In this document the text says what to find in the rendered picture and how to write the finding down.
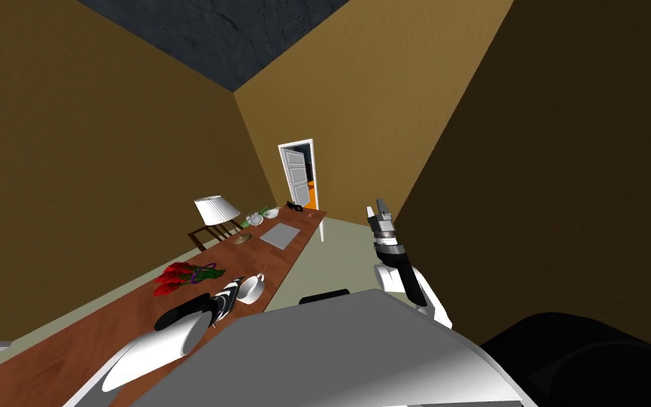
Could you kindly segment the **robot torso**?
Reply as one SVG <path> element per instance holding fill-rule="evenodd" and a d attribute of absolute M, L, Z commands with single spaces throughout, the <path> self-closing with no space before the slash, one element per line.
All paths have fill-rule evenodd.
<path fill-rule="evenodd" d="M 63 407 L 109 407 L 124 346 Z M 237 319 L 131 407 L 534 407 L 478 346 L 380 290 Z"/>

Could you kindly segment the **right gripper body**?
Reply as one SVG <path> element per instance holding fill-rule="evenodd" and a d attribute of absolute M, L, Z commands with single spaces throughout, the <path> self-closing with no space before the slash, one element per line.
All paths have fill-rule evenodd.
<path fill-rule="evenodd" d="M 398 244 L 395 227 L 390 214 L 370 216 L 370 228 L 374 233 L 375 243 L 394 246 Z"/>

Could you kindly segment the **red flower bouquet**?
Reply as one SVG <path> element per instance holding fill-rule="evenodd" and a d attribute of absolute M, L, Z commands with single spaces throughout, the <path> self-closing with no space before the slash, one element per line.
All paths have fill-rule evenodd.
<path fill-rule="evenodd" d="M 170 264 L 160 276 L 155 279 L 156 289 L 154 296 L 168 295 L 181 286 L 193 285 L 204 280 L 217 279 L 225 273 L 219 269 L 216 263 L 209 263 L 205 266 L 197 266 L 188 262 L 175 262 Z"/>

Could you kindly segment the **long brown wooden table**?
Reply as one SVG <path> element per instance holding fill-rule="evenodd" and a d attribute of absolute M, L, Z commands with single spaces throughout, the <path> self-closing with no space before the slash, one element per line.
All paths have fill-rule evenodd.
<path fill-rule="evenodd" d="M 216 263 L 225 274 L 216 280 L 188 285 L 165 296 L 154 296 L 147 282 L 106 307 L 66 327 L 43 342 L 0 364 L 0 407 L 63 407 L 63 405 L 117 351 L 145 335 L 167 310 L 203 293 L 216 294 L 240 276 L 265 276 L 262 297 L 252 305 L 237 305 L 217 329 L 235 319 L 263 312 L 283 284 L 309 240 L 316 236 L 325 213 L 306 208 L 282 209 L 275 219 L 249 228 L 251 240 L 235 244 L 232 238 L 195 255 L 198 265 Z M 277 249 L 260 236 L 278 223 L 300 229 L 287 246 Z"/>

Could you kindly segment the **white mug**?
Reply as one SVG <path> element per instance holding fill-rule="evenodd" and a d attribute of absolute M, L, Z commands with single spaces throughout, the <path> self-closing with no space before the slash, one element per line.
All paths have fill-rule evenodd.
<path fill-rule="evenodd" d="M 237 300 L 247 305 L 253 304 L 259 299 L 264 291 L 264 280 L 265 276 L 262 273 L 251 276 L 244 280 L 239 286 Z"/>

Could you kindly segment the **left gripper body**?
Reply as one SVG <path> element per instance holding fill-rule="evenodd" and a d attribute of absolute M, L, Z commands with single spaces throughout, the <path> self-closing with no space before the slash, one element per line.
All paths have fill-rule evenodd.
<path fill-rule="evenodd" d="M 237 295 L 244 279 L 244 276 L 235 278 L 219 293 L 211 297 L 212 324 L 224 319 L 232 311 L 237 302 Z"/>

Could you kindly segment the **white panelled door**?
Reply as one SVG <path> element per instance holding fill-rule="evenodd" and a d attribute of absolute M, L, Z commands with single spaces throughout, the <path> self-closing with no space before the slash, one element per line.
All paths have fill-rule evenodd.
<path fill-rule="evenodd" d="M 313 139 L 284 143 L 277 147 L 290 201 L 304 208 L 319 209 Z"/>

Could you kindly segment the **grey closed laptop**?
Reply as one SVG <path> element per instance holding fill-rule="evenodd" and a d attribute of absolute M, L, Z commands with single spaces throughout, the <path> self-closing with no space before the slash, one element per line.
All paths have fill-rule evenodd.
<path fill-rule="evenodd" d="M 260 239 L 277 249 L 286 250 L 287 246 L 300 233 L 300 229 L 278 223 L 260 236 Z"/>

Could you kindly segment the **white shade table lamp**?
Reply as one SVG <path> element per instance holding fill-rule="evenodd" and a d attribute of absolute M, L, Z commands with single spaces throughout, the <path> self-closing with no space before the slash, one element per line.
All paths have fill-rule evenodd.
<path fill-rule="evenodd" d="M 209 196 L 194 201 L 198 212 L 203 218 L 203 222 L 207 227 L 213 227 L 219 231 L 227 233 L 230 236 L 231 226 L 237 234 L 235 244 L 241 244 L 252 238 L 251 233 L 242 232 L 242 228 L 236 222 L 237 216 L 241 211 L 235 208 L 228 200 L 222 196 Z"/>

